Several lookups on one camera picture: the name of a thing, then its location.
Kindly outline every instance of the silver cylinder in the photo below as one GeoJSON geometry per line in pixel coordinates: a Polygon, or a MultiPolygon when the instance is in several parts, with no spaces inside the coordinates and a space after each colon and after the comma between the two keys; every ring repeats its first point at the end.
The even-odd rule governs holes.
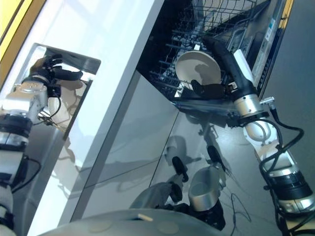
{"type": "Polygon", "coordinates": [[[256,94],[243,96],[235,100],[234,105],[242,117],[252,116],[263,111],[256,94]]]}
{"type": "Polygon", "coordinates": [[[220,196],[220,174],[214,166],[199,170],[193,177],[188,197],[195,211],[209,210],[220,196]]]}

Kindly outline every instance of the white plate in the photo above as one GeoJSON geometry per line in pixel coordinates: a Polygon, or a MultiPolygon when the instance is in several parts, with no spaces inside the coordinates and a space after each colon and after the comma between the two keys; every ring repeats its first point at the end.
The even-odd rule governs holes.
{"type": "Polygon", "coordinates": [[[201,85],[220,84],[221,70],[217,62],[208,54],[190,51],[182,54],[175,64],[177,77],[190,83],[197,80],[201,85]]]}

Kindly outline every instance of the wire rack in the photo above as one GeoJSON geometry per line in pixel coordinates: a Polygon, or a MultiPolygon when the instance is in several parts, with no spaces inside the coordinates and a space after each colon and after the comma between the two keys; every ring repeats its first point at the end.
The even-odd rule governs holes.
{"type": "Polygon", "coordinates": [[[180,12],[171,42],[165,45],[168,53],[150,71],[149,81],[170,100],[180,97],[184,87],[192,89],[188,82],[176,76],[178,57],[191,50],[212,55],[201,42],[204,35],[219,39],[235,52],[244,41],[255,6],[256,0],[191,0],[191,4],[180,12]]]}

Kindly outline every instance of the dishwasher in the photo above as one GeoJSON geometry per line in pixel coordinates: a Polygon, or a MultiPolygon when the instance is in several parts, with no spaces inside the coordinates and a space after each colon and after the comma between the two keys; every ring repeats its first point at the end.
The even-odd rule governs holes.
{"type": "MultiPolygon", "coordinates": [[[[229,223],[227,220],[227,225],[223,229],[226,234],[232,232],[231,235],[234,233],[252,235],[253,232],[259,232],[257,235],[274,235],[278,229],[275,223],[269,221],[270,218],[273,219],[274,210],[272,206],[265,205],[266,196],[263,191],[249,193],[252,185],[238,182],[239,179],[245,181],[246,177],[240,178],[241,175],[237,173],[244,171],[244,165],[238,163],[236,159],[244,160],[244,155],[247,155],[245,159],[249,166],[256,165],[249,160],[250,158],[256,160],[255,155],[245,152],[247,150],[248,153],[252,153],[252,149],[243,141],[243,132],[226,128],[230,117],[239,116],[233,102],[224,99],[209,100],[196,94],[191,80],[179,76],[179,63],[183,58],[182,55],[194,51],[212,56],[213,52],[206,47],[202,38],[206,36],[214,38],[231,53],[243,54],[252,73],[253,85],[261,99],[267,87],[291,7],[292,2],[285,0],[166,0],[137,65],[137,70],[180,111],[164,149],[164,157],[167,161],[161,158],[151,186],[165,181],[165,176],[172,175],[173,170],[169,168],[172,156],[181,153],[181,158],[185,159],[185,151],[181,149],[190,152],[187,154],[189,160],[186,164],[190,171],[189,176],[192,177],[198,169],[205,166],[199,164],[198,160],[207,154],[203,151],[188,151],[188,149],[192,149],[191,146],[195,146],[195,150],[200,147],[206,149],[206,146],[216,146],[220,154],[228,160],[226,163],[232,166],[229,168],[233,170],[230,173],[232,180],[228,184],[229,193],[220,196],[224,215],[233,215],[233,217],[227,216],[230,217],[229,223]],[[238,192],[241,196],[237,197],[237,200],[243,219],[237,223],[238,226],[233,227],[232,222],[236,215],[235,202],[233,203],[234,192],[238,192]]],[[[218,83],[230,83],[223,69],[220,70],[220,78],[221,81],[218,83]]],[[[252,176],[253,182],[259,182],[259,176],[256,174],[248,173],[252,176]]],[[[184,188],[183,193],[187,192],[189,190],[184,188]]]]}
{"type": "MultiPolygon", "coordinates": [[[[137,70],[181,111],[234,112],[229,103],[198,98],[190,83],[176,76],[177,59],[192,50],[212,55],[201,42],[203,36],[218,39],[232,53],[240,49],[261,98],[290,4],[285,0],[166,0],[137,70]]],[[[223,70],[221,77],[226,80],[223,70]]]]}

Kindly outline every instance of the yellow wall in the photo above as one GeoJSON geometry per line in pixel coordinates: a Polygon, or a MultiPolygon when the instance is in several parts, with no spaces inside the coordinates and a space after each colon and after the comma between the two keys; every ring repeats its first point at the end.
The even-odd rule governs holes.
{"type": "MultiPolygon", "coordinates": [[[[2,60],[3,54],[7,49],[17,27],[19,26],[22,18],[24,17],[28,7],[30,6],[32,0],[25,0],[16,15],[9,31],[7,32],[3,42],[0,45],[0,61],[2,60]]],[[[9,23],[15,9],[18,7],[20,0],[0,0],[0,34],[2,35],[7,24],[9,23]]]]}

